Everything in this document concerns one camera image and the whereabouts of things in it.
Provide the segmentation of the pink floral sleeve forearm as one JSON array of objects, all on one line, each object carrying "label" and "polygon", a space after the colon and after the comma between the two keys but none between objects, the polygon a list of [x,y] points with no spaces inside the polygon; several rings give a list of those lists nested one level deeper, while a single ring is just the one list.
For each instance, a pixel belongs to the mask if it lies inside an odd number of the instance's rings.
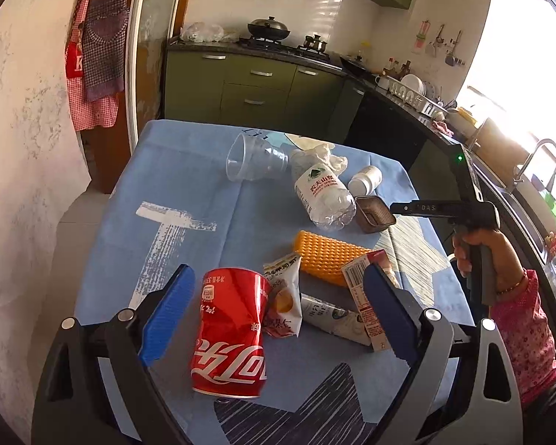
[{"label": "pink floral sleeve forearm", "polygon": [[523,408],[556,383],[556,342],[542,309],[534,270],[524,269],[522,292],[496,303],[497,324],[510,358]]}]

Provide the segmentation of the person's right hand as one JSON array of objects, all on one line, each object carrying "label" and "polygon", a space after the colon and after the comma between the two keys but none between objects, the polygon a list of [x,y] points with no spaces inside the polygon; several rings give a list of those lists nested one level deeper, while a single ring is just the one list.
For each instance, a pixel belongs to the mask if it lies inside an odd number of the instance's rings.
[{"label": "person's right hand", "polygon": [[514,299],[528,285],[528,278],[516,252],[505,235],[498,230],[477,229],[455,234],[452,239],[457,266],[463,277],[472,271],[471,258],[465,245],[487,247],[492,256],[496,275],[496,294],[499,300]]}]

